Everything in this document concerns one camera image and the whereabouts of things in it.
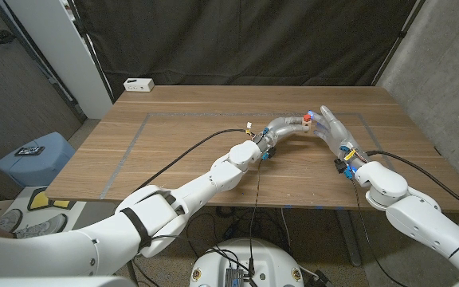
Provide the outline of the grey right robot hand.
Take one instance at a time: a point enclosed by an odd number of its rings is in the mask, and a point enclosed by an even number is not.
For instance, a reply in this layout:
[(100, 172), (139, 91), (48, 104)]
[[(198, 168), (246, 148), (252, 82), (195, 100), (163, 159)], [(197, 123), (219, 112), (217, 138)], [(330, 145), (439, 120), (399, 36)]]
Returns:
[(320, 114), (313, 111), (309, 111), (308, 114), (316, 122), (314, 135), (321, 138), (338, 159), (347, 161), (357, 167), (370, 161), (353, 135), (328, 107), (322, 105)]

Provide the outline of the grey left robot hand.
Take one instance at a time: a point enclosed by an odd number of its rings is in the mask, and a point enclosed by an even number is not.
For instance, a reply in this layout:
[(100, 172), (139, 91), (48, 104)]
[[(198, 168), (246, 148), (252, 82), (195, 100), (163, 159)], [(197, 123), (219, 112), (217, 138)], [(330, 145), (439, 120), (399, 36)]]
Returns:
[(280, 140), (295, 132), (308, 131), (309, 126), (303, 124), (302, 117), (278, 117), (257, 134), (253, 142), (259, 147), (261, 158), (268, 159), (274, 154), (273, 149)]

